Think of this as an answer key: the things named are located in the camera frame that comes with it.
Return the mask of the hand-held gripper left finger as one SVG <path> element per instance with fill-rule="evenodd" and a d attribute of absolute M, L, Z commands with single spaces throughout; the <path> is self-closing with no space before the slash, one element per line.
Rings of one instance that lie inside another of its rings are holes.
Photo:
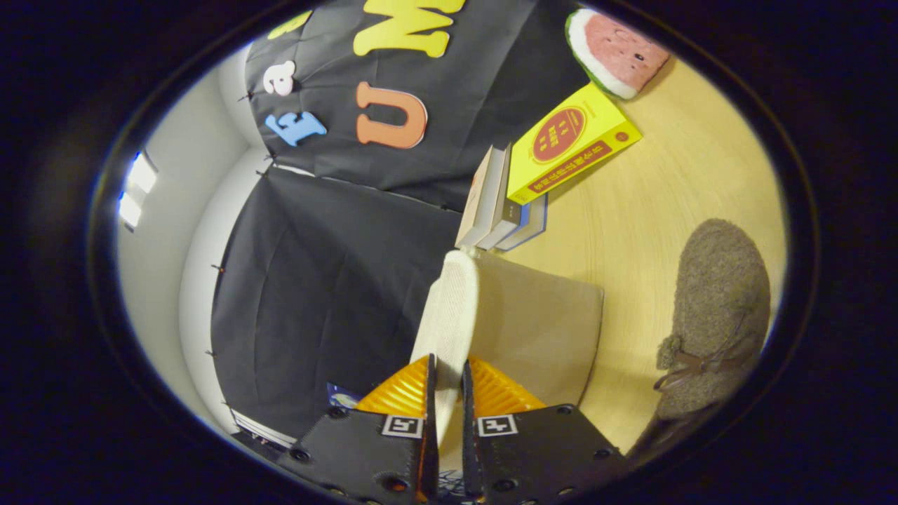
<path fill-rule="evenodd" d="M 365 504 L 427 504 L 438 489 L 437 357 L 427 354 L 356 408 L 330 407 L 276 463 Z"/>

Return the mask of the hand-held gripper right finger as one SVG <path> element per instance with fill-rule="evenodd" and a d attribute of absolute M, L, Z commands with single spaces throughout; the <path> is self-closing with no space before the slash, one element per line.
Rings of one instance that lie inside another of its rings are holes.
<path fill-rule="evenodd" d="M 477 504 L 563 504 L 628 470 L 577 406 L 545 405 L 484 359 L 465 363 L 462 396 L 463 486 Z"/>

